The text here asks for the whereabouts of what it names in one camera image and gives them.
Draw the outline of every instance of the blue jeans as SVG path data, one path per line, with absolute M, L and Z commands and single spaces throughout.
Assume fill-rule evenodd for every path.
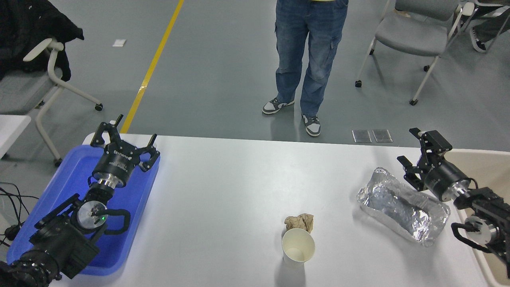
M 347 16 L 348 0 L 320 2 L 311 0 L 277 0 L 276 70 L 278 101 L 294 100 L 301 80 L 304 44 L 308 38 L 309 63 L 301 92 L 301 113 L 316 116 L 324 99 L 342 28 Z

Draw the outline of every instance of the white paper cup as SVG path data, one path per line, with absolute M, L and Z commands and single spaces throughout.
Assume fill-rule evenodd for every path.
M 315 252 L 315 242 L 308 231 L 292 228 L 282 238 L 284 260 L 291 266 L 301 266 L 310 260 Z

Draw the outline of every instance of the chair wheel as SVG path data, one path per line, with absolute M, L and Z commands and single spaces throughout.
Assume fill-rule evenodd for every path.
M 53 164 L 55 165 L 56 168 L 58 168 L 61 163 L 62 163 L 62 159 L 61 158 L 53 160 Z

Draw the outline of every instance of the jeans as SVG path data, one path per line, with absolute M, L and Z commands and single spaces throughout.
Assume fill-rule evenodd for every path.
M 477 11 L 477 13 L 475 13 L 475 16 L 473 16 L 473 19 L 483 16 L 487 13 L 490 13 L 490 12 L 496 10 L 498 7 L 496 7 L 496 8 L 487 7 L 488 9 L 484 9 L 484 10 L 482 10 L 480 8 L 485 8 L 485 7 L 479 7 L 479 10 Z M 509 14 L 510 14 L 510 9 L 507 9 L 501 15 L 491 18 L 491 19 L 483 22 L 482 24 L 479 24 L 479 25 L 476 25 L 475 27 L 473 27 L 476 32 L 477 38 L 482 42 L 487 42 L 487 41 L 494 39 L 496 37 L 496 35 L 498 34 L 499 29 L 501 29 L 501 26 L 503 26 L 503 24 L 505 23 Z M 506 31 L 508 31 L 509 29 L 510 29 L 510 19 L 508 21 L 506 21 L 506 24 L 503 27 L 503 29 L 501 30 L 501 33 L 504 33 Z
M 303 115 L 316 116 L 324 99 L 333 59 L 342 38 L 347 5 L 348 0 L 276 2 L 276 49 L 279 55 L 276 98 L 279 102 L 294 100 L 308 36 L 309 63 L 300 102 Z

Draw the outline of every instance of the aluminum foil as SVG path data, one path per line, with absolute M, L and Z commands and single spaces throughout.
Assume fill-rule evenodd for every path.
M 429 247 L 445 227 L 450 208 L 425 193 L 398 181 L 383 168 L 376 168 L 358 202 L 374 217 L 403 237 Z

